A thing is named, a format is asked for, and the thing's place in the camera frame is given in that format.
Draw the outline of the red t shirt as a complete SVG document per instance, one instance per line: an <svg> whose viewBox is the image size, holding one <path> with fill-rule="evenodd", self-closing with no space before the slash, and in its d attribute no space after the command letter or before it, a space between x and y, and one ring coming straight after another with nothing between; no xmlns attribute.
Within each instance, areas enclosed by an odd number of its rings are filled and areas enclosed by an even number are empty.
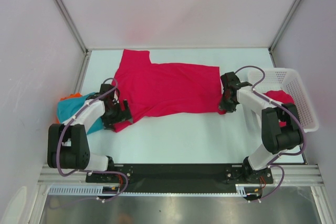
<svg viewBox="0 0 336 224"><path fill-rule="evenodd" d="M114 77L133 122L177 113L226 113L219 108L222 84L216 66L152 63L149 51L125 49Z"/></svg>
<svg viewBox="0 0 336 224"><path fill-rule="evenodd" d="M287 94L283 90L277 90L277 91L270 90L270 91L264 93L264 95L267 96L270 99L278 101L281 104L287 104L287 103L295 104L292 96Z"/></svg>

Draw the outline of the white plastic perforated basket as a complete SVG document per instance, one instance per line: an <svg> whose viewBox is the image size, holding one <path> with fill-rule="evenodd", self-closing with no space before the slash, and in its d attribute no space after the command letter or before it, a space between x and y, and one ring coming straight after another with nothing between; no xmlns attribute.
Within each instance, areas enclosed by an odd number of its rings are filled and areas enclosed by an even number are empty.
<svg viewBox="0 0 336 224"><path fill-rule="evenodd" d="M300 75L289 68L268 68L264 69L264 72L265 78L256 85L256 91L262 95L269 91L283 91L290 95L304 131L306 133L317 131L319 122Z"/></svg>

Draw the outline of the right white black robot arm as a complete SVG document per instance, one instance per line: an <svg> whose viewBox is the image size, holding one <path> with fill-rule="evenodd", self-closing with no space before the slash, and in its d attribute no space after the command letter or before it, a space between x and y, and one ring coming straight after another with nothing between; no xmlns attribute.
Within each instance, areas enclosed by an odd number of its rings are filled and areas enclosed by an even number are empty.
<svg viewBox="0 0 336 224"><path fill-rule="evenodd" d="M235 72L221 76L223 94L219 109L227 113L236 111L241 104L260 118L262 144L242 163L242 174L238 176L249 183L261 177L261 171L271 167L283 155L300 155L306 146L306 137L299 120L297 107L293 103L279 103L256 91L255 84L241 82Z"/></svg>

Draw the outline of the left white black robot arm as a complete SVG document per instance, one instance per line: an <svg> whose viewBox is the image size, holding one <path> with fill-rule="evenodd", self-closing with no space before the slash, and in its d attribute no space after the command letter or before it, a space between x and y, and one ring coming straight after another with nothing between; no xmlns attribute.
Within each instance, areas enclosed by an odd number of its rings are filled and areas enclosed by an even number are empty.
<svg viewBox="0 0 336 224"><path fill-rule="evenodd" d="M47 164L50 168L98 172L105 182L115 178L116 169L110 156L90 151L87 134L100 121L104 130L117 131L117 124L132 121L127 100L119 101L119 89L108 83L98 93L90 94L83 105L60 124L48 129Z"/></svg>

